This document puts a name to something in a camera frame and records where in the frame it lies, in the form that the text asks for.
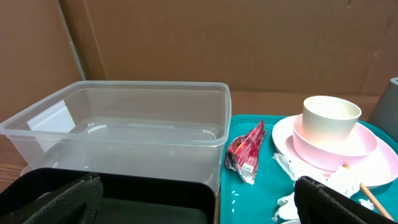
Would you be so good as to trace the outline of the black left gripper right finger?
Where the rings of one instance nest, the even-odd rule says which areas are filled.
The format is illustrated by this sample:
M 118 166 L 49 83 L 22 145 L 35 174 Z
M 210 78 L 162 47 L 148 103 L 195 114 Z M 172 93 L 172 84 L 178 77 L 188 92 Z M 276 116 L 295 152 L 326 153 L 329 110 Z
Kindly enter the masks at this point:
M 395 224 L 308 176 L 296 181 L 294 202 L 301 224 Z

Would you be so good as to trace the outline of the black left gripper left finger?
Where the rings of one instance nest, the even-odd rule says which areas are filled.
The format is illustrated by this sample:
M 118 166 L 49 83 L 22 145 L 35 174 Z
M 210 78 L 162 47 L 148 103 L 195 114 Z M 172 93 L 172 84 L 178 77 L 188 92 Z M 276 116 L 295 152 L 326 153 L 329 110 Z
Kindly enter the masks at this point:
M 100 177 L 87 176 L 1 215 L 1 223 L 91 224 L 95 222 L 102 197 Z

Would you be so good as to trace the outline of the wooden chopstick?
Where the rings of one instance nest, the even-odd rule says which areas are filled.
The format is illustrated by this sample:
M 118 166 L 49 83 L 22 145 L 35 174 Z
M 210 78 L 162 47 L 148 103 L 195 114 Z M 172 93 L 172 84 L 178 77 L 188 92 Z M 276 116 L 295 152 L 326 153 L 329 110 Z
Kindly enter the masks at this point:
M 348 164 L 344 164 L 343 167 L 347 170 L 352 170 L 352 168 Z M 359 188 L 367 196 L 367 198 L 370 200 L 370 202 L 373 203 L 375 208 L 379 211 L 379 213 L 394 221 L 393 217 L 388 213 L 388 211 L 383 207 L 383 205 L 379 202 L 379 200 L 373 195 L 373 193 L 361 182 L 355 171 L 351 171 L 351 175 L 354 177 L 354 182 L 359 183 Z

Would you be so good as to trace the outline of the red snack wrapper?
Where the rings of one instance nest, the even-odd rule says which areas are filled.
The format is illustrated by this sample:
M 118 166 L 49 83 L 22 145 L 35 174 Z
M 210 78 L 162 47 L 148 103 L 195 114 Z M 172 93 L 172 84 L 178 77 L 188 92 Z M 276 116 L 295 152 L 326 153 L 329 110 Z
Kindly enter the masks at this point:
M 224 166 L 237 172 L 244 183 L 254 185 L 259 167 L 259 152 L 267 134 L 261 120 L 248 134 L 236 137 L 227 147 Z

